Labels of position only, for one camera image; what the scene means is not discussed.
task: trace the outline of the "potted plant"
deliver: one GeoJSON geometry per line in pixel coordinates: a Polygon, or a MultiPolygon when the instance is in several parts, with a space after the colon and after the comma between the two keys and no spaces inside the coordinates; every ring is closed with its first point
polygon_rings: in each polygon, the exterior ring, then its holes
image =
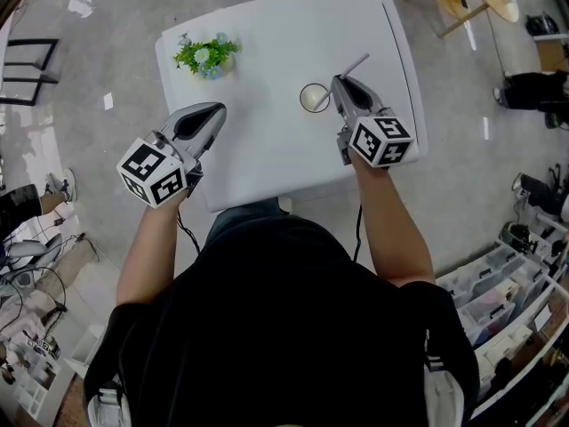
{"type": "Polygon", "coordinates": [[[176,66],[187,65],[193,74],[211,80],[227,75],[233,69],[233,52],[241,50],[222,32],[208,43],[194,43],[186,33],[180,37],[179,45],[181,50],[174,55],[176,66]]]}

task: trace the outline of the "gray floor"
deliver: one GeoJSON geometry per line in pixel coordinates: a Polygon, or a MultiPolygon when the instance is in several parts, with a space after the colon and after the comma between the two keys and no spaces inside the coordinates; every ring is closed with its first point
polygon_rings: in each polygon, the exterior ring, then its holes
{"type": "MultiPolygon", "coordinates": [[[[72,167],[80,226],[120,266],[142,205],[124,189],[116,162],[135,137],[167,117],[155,41],[177,23],[245,1],[27,0],[15,17],[12,37],[60,38],[51,65],[60,83],[46,86],[33,109],[0,109],[6,125],[2,153],[8,188],[41,182],[57,164],[72,167]],[[110,110],[103,107],[106,93],[114,97],[110,110]]],[[[501,83],[501,66],[486,14],[471,22],[477,44],[473,51],[465,28],[444,40],[436,36],[434,29],[440,29],[443,19],[433,0],[395,1],[417,68],[430,147],[426,158],[393,169],[392,175],[436,269],[443,270],[492,242],[502,223],[513,217],[509,187],[518,172],[544,178],[549,165],[567,163],[569,134],[546,130],[538,113],[506,110],[494,102],[491,90],[501,83]],[[489,140],[484,138],[484,117],[489,140]]],[[[539,70],[535,44],[523,26],[525,16],[545,10],[559,23],[561,19],[551,0],[518,2],[518,24],[489,12],[504,68],[539,70]]],[[[36,53],[20,50],[9,58],[36,53]]],[[[354,182],[293,197],[297,214],[321,223],[353,251],[359,205],[354,182]]],[[[199,191],[182,214],[203,242],[214,217],[205,211],[199,191]]],[[[189,240],[180,239],[179,270],[195,256],[189,240]]],[[[367,248],[361,258],[369,265],[367,248]]]]}

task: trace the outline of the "black t-shirt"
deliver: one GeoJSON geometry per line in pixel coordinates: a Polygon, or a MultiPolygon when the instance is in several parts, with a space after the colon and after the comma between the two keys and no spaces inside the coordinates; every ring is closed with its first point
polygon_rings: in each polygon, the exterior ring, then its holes
{"type": "Polygon", "coordinates": [[[115,308],[85,396],[118,370],[133,425],[426,425],[427,329],[468,418],[477,362],[445,290],[379,279],[315,223],[259,219],[115,308]]]}

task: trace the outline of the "green plant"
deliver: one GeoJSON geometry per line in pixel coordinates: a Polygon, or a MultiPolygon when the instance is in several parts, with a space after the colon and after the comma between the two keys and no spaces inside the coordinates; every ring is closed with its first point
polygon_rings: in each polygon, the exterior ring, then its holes
{"type": "Polygon", "coordinates": [[[174,55],[177,67],[180,64],[189,66],[193,74],[214,79],[220,73],[217,68],[229,58],[232,52],[239,52],[241,46],[229,41],[224,33],[218,33],[208,43],[193,43],[187,35],[180,40],[181,50],[174,55]]]}

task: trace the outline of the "shoe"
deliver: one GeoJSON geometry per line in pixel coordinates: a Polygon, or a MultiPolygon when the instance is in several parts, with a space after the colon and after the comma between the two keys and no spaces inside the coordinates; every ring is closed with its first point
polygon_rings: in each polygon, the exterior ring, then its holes
{"type": "Polygon", "coordinates": [[[54,195],[58,192],[57,183],[55,182],[55,177],[53,177],[52,173],[49,173],[45,176],[45,188],[44,194],[54,195]]]}
{"type": "Polygon", "coordinates": [[[293,200],[290,199],[288,196],[279,196],[278,197],[278,208],[281,209],[281,212],[285,215],[290,215],[293,211],[293,200]]]}
{"type": "Polygon", "coordinates": [[[523,173],[519,173],[516,177],[516,179],[514,180],[514,183],[512,183],[512,191],[518,191],[519,189],[522,188],[522,175],[524,175],[523,173]]]}
{"type": "Polygon", "coordinates": [[[500,105],[503,106],[504,103],[501,102],[501,91],[498,87],[494,87],[492,89],[492,95],[494,97],[494,99],[496,100],[496,102],[500,105]]]}
{"type": "Polygon", "coordinates": [[[63,170],[63,183],[60,192],[66,197],[66,203],[77,201],[77,193],[75,190],[75,175],[69,168],[63,170]]]}

